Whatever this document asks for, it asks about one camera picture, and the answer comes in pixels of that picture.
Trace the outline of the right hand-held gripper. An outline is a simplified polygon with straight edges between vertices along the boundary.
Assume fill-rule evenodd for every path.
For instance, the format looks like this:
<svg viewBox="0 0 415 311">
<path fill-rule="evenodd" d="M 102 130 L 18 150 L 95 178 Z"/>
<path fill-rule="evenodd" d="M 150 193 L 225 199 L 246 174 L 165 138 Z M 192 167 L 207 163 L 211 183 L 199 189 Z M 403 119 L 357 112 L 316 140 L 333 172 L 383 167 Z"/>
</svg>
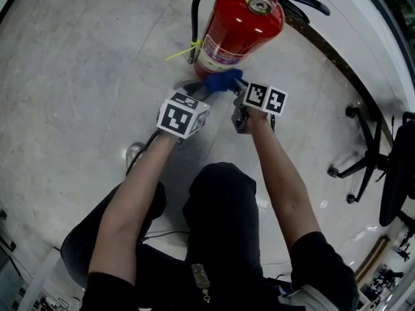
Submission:
<svg viewBox="0 0 415 311">
<path fill-rule="evenodd" d="M 247 107 L 265 112 L 270 115 L 270 125 L 275 130 L 276 117 L 281 116 L 288 94 L 274 86 L 247 82 L 233 78 L 230 90 L 237 97 L 233 104 L 235 110 L 231 121 L 237 133 L 248 133 L 246 122 L 248 119 Z"/>
</svg>

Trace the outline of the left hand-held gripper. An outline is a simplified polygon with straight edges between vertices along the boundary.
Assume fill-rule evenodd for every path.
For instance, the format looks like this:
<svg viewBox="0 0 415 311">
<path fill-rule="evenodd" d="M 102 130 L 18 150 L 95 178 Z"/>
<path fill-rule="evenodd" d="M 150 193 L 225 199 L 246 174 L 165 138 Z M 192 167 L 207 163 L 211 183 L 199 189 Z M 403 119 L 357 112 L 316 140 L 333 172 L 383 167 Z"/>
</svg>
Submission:
<svg viewBox="0 0 415 311">
<path fill-rule="evenodd" d="M 174 85 L 160 106 L 157 128 L 178 138 L 178 146 L 205 125 L 211 106 L 205 102 L 211 94 L 201 80 L 184 80 Z M 183 91 L 195 91 L 194 98 Z"/>
</svg>

